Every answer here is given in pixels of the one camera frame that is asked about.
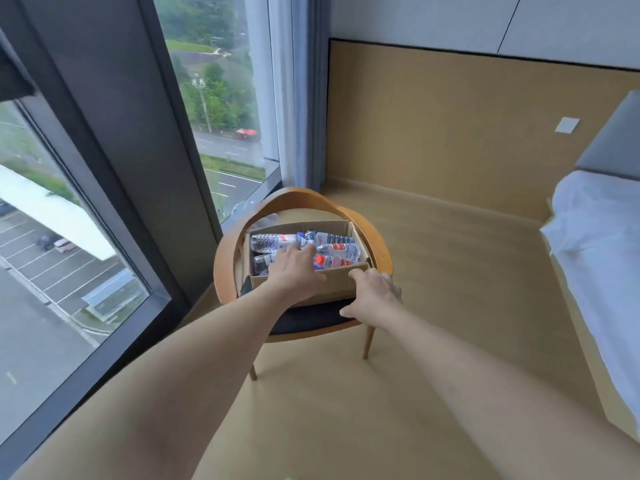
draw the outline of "utility pole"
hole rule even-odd
[[[199,77],[198,74],[195,74],[195,78],[191,80],[191,83],[200,92],[200,100],[202,101],[202,110],[204,111],[204,117],[207,120],[207,128],[209,128],[209,133],[212,133],[211,123],[209,122],[209,113],[207,112],[207,103],[204,101],[204,79]]]

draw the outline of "bed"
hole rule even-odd
[[[607,418],[639,439],[640,91],[558,183],[541,231]]]

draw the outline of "light switch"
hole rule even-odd
[[[580,118],[562,118],[556,128],[556,133],[572,133]]]

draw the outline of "mattress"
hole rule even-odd
[[[541,231],[620,397],[640,424],[640,182],[575,171]]]

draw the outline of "glass window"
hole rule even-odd
[[[18,108],[0,104],[0,444],[148,297]]]
[[[262,144],[244,0],[154,2],[222,222],[278,167]]]

